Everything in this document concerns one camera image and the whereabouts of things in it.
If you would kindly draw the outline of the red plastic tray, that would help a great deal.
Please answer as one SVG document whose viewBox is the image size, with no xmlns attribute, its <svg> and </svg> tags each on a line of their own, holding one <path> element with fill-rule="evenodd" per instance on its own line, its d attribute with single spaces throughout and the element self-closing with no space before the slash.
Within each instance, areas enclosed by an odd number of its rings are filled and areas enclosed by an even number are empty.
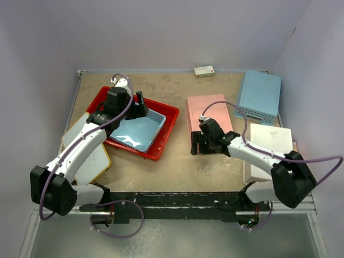
<svg viewBox="0 0 344 258">
<path fill-rule="evenodd" d="M 150 149 L 147 153 L 139 152 L 137 150 L 130 149 L 128 147 L 123 146 L 122 144 L 118 144 L 113 140 L 109 139 L 109 137 L 105 140 L 105 144 L 110 145 L 116 149 L 123 149 L 130 153 L 134 153 L 136 155 L 142 156 L 145 159 L 150 159 L 153 161 L 157 161 L 160 156 L 162 155 L 163 149 L 166 145 L 167 139 L 175 125 L 177 117 L 179 115 L 179 109 L 167 104 L 163 104 L 160 102 L 153 101 L 151 99 L 145 98 L 146 105 L 149 109 L 152 109 L 158 113 L 161 113 L 166 116 L 166 121 L 164 123 L 163 128 L 161 129 L 160 133 L 154 140 L 153 144 L 151 145 Z"/>
</svg>

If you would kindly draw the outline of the white perforated basket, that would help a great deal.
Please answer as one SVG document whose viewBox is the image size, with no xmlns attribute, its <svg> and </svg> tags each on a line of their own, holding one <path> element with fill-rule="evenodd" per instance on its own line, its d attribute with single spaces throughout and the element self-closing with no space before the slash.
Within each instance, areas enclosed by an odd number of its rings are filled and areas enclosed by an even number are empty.
<svg viewBox="0 0 344 258">
<path fill-rule="evenodd" d="M 292 134 L 289 128 L 260 124 L 250 124 L 245 138 L 263 148 L 281 153 L 293 150 Z M 271 176 L 262 169 L 249 163 L 243 163 L 243 183 L 271 181 Z"/>
</svg>

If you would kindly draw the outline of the light blue perforated basket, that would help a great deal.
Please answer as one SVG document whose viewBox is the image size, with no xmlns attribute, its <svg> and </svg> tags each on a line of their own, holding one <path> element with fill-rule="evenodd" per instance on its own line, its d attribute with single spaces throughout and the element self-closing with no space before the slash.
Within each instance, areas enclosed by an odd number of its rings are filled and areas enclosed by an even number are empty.
<svg viewBox="0 0 344 258">
<path fill-rule="evenodd" d="M 264 125 L 273 125 L 278 115 L 282 79 L 260 71 L 247 70 L 241 80 L 234 115 Z"/>
</svg>

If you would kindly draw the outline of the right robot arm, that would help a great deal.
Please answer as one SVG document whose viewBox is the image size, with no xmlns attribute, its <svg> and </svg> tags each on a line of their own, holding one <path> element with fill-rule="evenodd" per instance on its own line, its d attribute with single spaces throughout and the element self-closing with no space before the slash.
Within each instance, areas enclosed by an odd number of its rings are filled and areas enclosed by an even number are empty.
<svg viewBox="0 0 344 258">
<path fill-rule="evenodd" d="M 199 128 L 199 131 L 190 133 L 192 155 L 224 154 L 241 159 L 271 176 L 270 181 L 254 181 L 241 190 L 239 204 L 244 210 L 252 210 L 264 201 L 279 201 L 294 209 L 317 186 L 303 157 L 294 150 L 281 153 L 281 158 L 268 149 L 258 152 L 253 150 L 256 145 L 244 141 L 236 132 L 225 133 L 212 118 L 201 121 Z"/>
</svg>

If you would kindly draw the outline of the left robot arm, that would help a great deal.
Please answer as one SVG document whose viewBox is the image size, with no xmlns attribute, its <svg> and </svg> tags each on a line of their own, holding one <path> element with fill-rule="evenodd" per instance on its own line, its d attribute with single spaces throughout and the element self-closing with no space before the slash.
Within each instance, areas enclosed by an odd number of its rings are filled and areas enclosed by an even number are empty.
<svg viewBox="0 0 344 258">
<path fill-rule="evenodd" d="M 112 87 L 107 92 L 104 109 L 92 113 L 79 135 L 44 167 L 35 166 L 30 172 L 31 198 L 39 205 L 41 220 L 47 220 L 43 209 L 65 216 L 74 206 L 93 205 L 104 211 L 110 206 L 110 196 L 97 184 L 72 185 L 76 173 L 90 154 L 128 117 L 133 106 L 133 87 Z"/>
</svg>

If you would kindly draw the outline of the pink perforated basket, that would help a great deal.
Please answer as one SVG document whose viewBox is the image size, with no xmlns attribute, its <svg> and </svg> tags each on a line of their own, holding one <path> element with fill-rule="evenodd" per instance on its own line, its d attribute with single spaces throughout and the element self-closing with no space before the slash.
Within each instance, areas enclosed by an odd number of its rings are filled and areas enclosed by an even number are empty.
<svg viewBox="0 0 344 258">
<path fill-rule="evenodd" d="M 189 96 L 187 98 L 185 104 L 185 113 L 187 118 L 190 142 L 192 132 L 200 131 L 198 121 L 200 115 L 203 113 L 207 106 L 216 101 L 225 101 L 225 96 L 223 94 L 217 94 Z M 205 116 L 216 120 L 225 133 L 233 130 L 227 104 L 219 103 L 211 106 L 206 111 Z"/>
</svg>

